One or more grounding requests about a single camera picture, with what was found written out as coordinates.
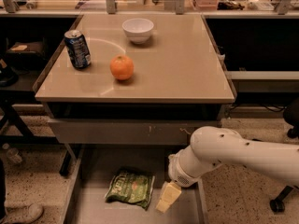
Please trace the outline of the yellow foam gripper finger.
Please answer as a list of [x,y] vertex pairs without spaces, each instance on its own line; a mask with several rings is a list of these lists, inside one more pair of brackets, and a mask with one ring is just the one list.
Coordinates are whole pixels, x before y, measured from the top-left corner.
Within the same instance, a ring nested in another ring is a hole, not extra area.
[[178,199],[180,194],[181,186],[174,181],[164,182],[160,192],[159,201],[156,204],[156,209],[161,213],[165,213]]

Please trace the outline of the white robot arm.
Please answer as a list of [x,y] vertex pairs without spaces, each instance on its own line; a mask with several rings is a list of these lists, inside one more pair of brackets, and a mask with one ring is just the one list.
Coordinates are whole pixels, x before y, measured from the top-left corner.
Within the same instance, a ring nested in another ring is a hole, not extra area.
[[187,147],[169,156],[171,181],[163,184],[156,209],[166,212],[183,188],[223,164],[242,165],[285,183],[284,190],[270,201],[274,212],[282,212],[283,199],[299,188],[299,146],[249,140],[231,129],[205,126],[192,133]]

